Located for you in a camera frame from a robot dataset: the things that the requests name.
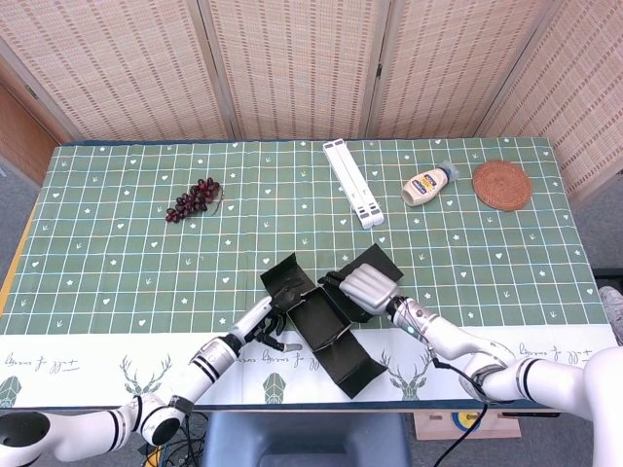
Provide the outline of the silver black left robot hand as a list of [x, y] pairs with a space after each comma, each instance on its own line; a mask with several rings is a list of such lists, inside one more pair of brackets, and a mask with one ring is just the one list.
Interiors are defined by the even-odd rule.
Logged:
[[300, 343], [278, 341], [286, 324], [286, 312], [273, 304], [273, 298], [266, 296], [258, 301], [245, 315], [234, 324], [230, 333], [242, 345], [257, 341], [279, 352], [287, 353], [303, 349]]

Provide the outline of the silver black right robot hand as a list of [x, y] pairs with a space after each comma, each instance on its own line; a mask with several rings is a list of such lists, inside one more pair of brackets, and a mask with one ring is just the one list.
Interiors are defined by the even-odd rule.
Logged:
[[399, 294], [399, 286], [394, 280], [367, 263], [347, 275], [329, 272], [320, 278], [320, 283], [337, 287], [347, 298], [373, 316], [384, 314], [390, 301]]

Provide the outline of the black folding cardboard box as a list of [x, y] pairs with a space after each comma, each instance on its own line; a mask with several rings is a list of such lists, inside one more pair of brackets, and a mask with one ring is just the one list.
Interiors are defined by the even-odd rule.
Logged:
[[339, 289], [340, 283], [364, 264], [393, 281], [403, 276], [378, 244], [342, 269], [327, 272], [318, 283], [299, 266], [295, 254], [260, 275], [276, 310], [290, 319], [315, 359], [350, 398], [386, 370], [349, 330], [354, 323], [368, 322], [372, 314]]

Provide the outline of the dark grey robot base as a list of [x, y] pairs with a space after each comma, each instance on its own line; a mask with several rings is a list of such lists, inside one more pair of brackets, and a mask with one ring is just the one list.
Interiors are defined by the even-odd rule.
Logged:
[[214, 413], [201, 467], [411, 467], [400, 413]]

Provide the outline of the white folding stand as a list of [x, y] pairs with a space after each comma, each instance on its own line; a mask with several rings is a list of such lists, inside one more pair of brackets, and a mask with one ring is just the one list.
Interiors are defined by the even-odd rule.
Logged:
[[350, 206], [364, 230], [379, 226], [385, 220], [361, 170], [344, 139], [325, 142], [322, 150], [337, 176]]

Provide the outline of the mayonnaise squeeze bottle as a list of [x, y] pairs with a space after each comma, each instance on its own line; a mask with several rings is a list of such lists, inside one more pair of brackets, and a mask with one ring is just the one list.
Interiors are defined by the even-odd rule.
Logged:
[[457, 167], [451, 162], [442, 162], [435, 168], [411, 177], [401, 190], [406, 205], [418, 206], [435, 198], [449, 183], [458, 179]]

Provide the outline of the dark red grape bunch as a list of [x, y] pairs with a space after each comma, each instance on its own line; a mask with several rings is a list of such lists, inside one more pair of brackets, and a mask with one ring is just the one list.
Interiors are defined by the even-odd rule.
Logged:
[[199, 179], [185, 193], [175, 199], [166, 210], [165, 220], [177, 224], [188, 217], [215, 214], [224, 197], [223, 186], [213, 178]]

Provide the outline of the green grid tablecloth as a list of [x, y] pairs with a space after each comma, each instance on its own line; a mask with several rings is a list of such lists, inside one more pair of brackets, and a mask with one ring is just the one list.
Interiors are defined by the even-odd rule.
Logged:
[[[348, 143], [385, 220], [364, 230], [317, 141], [56, 149], [0, 301], [0, 408], [117, 407], [170, 394], [196, 350], [265, 294], [291, 254], [311, 279], [378, 244], [404, 295], [518, 357], [581, 366], [615, 343], [553, 150], [542, 138]], [[475, 169], [518, 164], [531, 199], [479, 200]], [[414, 175], [459, 172], [429, 202]], [[165, 212], [199, 179], [215, 214]]]

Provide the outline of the round woven brown coaster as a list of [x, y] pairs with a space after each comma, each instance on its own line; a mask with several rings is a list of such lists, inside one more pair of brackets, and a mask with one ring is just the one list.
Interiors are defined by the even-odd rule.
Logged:
[[474, 171], [472, 186], [479, 200], [506, 212], [524, 208], [532, 194], [531, 179], [526, 171], [516, 163], [502, 160], [479, 165]]

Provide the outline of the bamboo folding screen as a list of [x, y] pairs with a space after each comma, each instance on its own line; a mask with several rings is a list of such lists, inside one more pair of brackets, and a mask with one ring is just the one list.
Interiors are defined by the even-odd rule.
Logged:
[[623, 0], [0, 0], [0, 80], [59, 142], [539, 136], [623, 174]]

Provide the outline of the grey white shoe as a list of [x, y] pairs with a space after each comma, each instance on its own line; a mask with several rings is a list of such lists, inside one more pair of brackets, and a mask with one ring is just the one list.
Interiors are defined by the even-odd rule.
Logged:
[[623, 346], [623, 294], [611, 286], [599, 289], [607, 321], [619, 346]]

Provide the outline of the orange brown wooden door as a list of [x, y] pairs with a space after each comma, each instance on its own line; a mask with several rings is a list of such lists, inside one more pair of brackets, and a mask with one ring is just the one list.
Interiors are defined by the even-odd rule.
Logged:
[[41, 186], [57, 142], [0, 85], [0, 156]]

